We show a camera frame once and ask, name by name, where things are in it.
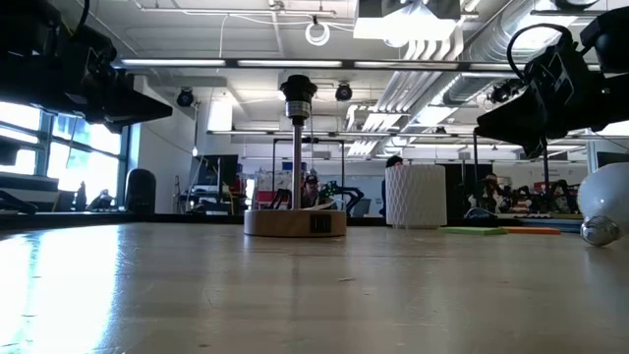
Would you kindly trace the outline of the black computer monitor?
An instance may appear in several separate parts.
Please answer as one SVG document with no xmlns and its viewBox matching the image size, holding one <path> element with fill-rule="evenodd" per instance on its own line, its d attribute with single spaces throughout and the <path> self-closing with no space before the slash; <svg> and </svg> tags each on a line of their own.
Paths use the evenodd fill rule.
<svg viewBox="0 0 629 354">
<path fill-rule="evenodd" d="M 193 158 L 191 172 L 193 184 L 217 186 L 222 182 L 233 185 L 239 173 L 237 154 L 207 154 Z"/>
<path fill-rule="evenodd" d="M 597 152 L 598 168 L 602 168 L 606 165 L 613 164 L 613 163 L 625 163 L 625 162 L 629 162 L 629 153 L 627 152 L 609 152 L 609 151 Z"/>
</svg>

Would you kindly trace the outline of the black aluminium table frame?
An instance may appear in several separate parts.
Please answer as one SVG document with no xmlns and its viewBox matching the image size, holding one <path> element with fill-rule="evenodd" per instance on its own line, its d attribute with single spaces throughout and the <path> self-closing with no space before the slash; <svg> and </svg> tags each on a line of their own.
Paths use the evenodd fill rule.
<svg viewBox="0 0 629 354">
<path fill-rule="evenodd" d="M 0 231 L 54 229 L 126 223 L 183 223 L 243 225 L 242 215 L 191 215 L 191 214 L 134 214 L 127 212 L 42 212 L 34 215 L 0 214 Z M 548 227 L 566 233 L 578 233 L 582 220 L 559 218 L 449 218 L 447 227 Z"/>
</svg>

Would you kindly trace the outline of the white lightbulb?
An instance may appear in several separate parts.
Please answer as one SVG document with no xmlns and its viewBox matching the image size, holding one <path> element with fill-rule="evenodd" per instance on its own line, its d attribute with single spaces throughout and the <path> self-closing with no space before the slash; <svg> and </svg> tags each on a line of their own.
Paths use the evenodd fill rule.
<svg viewBox="0 0 629 354">
<path fill-rule="evenodd" d="M 611 163 L 589 174 L 581 183 L 578 206 L 586 243 L 604 247 L 629 237 L 629 162 Z"/>
</svg>

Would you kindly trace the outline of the green sticky note pad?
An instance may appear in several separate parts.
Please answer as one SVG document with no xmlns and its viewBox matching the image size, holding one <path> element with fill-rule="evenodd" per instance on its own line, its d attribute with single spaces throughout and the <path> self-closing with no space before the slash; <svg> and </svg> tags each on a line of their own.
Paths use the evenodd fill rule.
<svg viewBox="0 0 629 354">
<path fill-rule="evenodd" d="M 494 236 L 504 235 L 508 231 L 502 227 L 468 227 L 468 226 L 447 226 L 440 227 L 439 231 L 443 234 L 460 234 L 475 236 Z"/>
</svg>

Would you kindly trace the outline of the white textured cup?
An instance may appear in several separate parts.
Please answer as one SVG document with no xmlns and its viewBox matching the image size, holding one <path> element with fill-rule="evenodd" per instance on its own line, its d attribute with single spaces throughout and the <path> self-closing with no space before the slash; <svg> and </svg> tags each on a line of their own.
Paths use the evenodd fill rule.
<svg viewBox="0 0 629 354">
<path fill-rule="evenodd" d="M 386 223 L 394 228 L 435 229 L 447 223 L 446 171 L 409 164 L 385 170 Z"/>
</svg>

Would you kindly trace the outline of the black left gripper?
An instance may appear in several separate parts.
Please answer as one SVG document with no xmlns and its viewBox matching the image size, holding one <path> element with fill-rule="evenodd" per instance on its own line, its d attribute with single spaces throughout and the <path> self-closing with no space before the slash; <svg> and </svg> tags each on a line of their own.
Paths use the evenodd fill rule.
<svg viewBox="0 0 629 354">
<path fill-rule="evenodd" d="M 112 134 L 172 115 L 166 103 L 134 89 L 118 90 L 117 49 L 91 28 L 49 34 L 41 51 L 0 39 L 0 100 L 53 112 L 78 113 Z"/>
</svg>

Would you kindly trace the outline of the person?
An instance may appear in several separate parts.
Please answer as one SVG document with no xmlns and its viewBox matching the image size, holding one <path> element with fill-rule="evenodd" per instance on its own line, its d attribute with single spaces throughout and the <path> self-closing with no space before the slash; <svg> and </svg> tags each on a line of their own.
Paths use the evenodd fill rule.
<svg viewBox="0 0 629 354">
<path fill-rule="evenodd" d="M 482 180 L 478 206 L 492 213 L 500 213 L 502 202 L 502 191 L 499 188 L 498 178 L 494 173 L 489 173 Z"/>
<path fill-rule="evenodd" d="M 301 189 L 300 208 L 315 207 L 320 204 L 318 178 L 315 174 L 309 174 L 305 177 L 304 184 Z"/>
<path fill-rule="evenodd" d="M 390 156 L 385 163 L 385 168 L 388 169 L 390 167 L 398 166 L 403 164 L 403 158 L 399 155 Z M 382 208 L 379 213 L 382 217 L 386 217 L 386 179 L 383 179 L 381 182 L 381 198 L 382 198 Z"/>
</svg>

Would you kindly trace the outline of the black rounded bin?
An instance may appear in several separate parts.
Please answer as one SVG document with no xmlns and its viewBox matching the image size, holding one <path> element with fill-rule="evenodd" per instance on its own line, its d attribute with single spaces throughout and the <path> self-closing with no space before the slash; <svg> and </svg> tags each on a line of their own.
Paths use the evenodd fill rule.
<svg viewBox="0 0 629 354">
<path fill-rule="evenodd" d="M 146 169 L 136 168 L 127 177 L 125 208 L 137 214 L 155 213 L 156 179 Z"/>
</svg>

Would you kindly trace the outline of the lamp with wooden base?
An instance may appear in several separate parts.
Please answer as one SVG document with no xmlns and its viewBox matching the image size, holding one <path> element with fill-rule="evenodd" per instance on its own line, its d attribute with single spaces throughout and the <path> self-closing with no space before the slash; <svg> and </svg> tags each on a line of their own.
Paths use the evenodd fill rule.
<svg viewBox="0 0 629 354">
<path fill-rule="evenodd" d="M 302 136 L 312 114 L 317 86 L 304 75 L 292 75 L 280 85 L 285 114 L 291 121 L 292 181 L 288 209 L 253 209 L 245 212 L 244 234 L 251 237 L 325 238 L 346 235 L 347 216 L 341 210 L 301 208 Z"/>
</svg>

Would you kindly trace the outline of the silver ventilation duct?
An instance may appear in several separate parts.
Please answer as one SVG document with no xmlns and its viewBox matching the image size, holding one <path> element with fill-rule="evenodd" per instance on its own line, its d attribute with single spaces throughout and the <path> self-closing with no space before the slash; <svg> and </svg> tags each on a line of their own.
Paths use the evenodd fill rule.
<svg viewBox="0 0 629 354">
<path fill-rule="evenodd" d="M 464 43 L 462 32 L 456 30 L 441 44 L 426 44 L 422 55 L 434 60 L 505 62 L 508 42 L 517 30 L 540 23 L 569 27 L 577 20 L 575 16 L 545 17 L 533 13 L 558 9 L 551 0 L 510 0 L 471 42 Z M 415 108 L 426 109 L 436 102 L 445 103 L 443 111 L 450 114 L 492 83 L 492 78 L 465 77 L 461 73 L 396 72 L 375 108 L 387 113 L 408 113 Z"/>
</svg>

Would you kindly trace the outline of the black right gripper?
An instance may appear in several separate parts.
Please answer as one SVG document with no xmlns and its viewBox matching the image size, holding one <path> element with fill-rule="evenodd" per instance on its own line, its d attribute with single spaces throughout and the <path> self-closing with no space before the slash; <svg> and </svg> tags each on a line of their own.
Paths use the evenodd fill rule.
<svg viewBox="0 0 629 354">
<path fill-rule="evenodd" d="M 629 70 L 593 72 L 567 41 L 527 64 L 527 82 L 523 94 L 477 119 L 477 135 L 525 142 L 524 154 L 538 158 L 546 152 L 546 139 L 579 129 L 600 131 L 629 119 Z"/>
</svg>

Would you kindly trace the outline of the black background rig frame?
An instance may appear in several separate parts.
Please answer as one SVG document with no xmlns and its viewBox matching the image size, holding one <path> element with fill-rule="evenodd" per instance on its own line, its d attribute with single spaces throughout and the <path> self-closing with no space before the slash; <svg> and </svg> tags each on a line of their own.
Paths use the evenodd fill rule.
<svg viewBox="0 0 629 354">
<path fill-rule="evenodd" d="M 559 182 L 565 180 L 563 184 L 564 189 L 568 189 L 571 184 L 578 184 L 579 179 L 577 173 L 566 172 L 561 175 L 559 172 L 551 172 L 550 165 L 554 162 L 571 163 L 571 154 L 581 153 L 585 151 L 586 145 L 583 142 L 577 142 L 576 144 L 566 144 L 563 140 L 547 141 L 546 152 L 538 158 L 528 158 L 522 149 L 522 145 L 526 142 L 522 140 L 521 134 L 516 133 L 514 141 L 510 139 L 505 140 L 503 137 L 492 138 L 489 133 L 477 127 L 474 130 L 474 138 L 489 140 L 498 150 L 508 150 L 518 156 L 517 160 L 520 164 L 534 164 L 539 162 L 542 165 L 542 170 L 537 173 L 533 170 L 530 171 L 531 176 L 525 181 L 523 178 L 512 176 L 511 181 L 517 187 L 523 187 L 524 185 L 530 186 L 531 189 L 539 190 L 546 196 L 546 203 L 550 204 L 550 197 L 554 194 L 555 190 L 559 189 Z"/>
</svg>

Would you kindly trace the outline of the orange sticky note pad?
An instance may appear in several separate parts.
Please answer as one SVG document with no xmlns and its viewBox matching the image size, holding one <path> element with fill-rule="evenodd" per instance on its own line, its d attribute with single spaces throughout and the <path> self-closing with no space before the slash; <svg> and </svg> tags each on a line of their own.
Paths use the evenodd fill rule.
<svg viewBox="0 0 629 354">
<path fill-rule="evenodd" d="M 502 226 L 509 234 L 528 234 L 528 235 L 560 235 L 561 231 L 549 227 L 529 227 L 529 226 Z"/>
</svg>

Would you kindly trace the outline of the black overhead rig beam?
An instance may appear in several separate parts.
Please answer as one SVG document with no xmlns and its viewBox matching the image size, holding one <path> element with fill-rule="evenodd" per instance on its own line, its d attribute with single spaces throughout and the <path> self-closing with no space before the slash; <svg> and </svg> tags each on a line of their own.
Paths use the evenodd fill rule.
<svg viewBox="0 0 629 354">
<path fill-rule="evenodd" d="M 404 60 L 306 60 L 306 59 L 202 59 L 202 58 L 126 58 L 115 67 L 126 69 L 303 69 L 421 71 L 461 73 L 512 73 L 508 63 Z"/>
</svg>

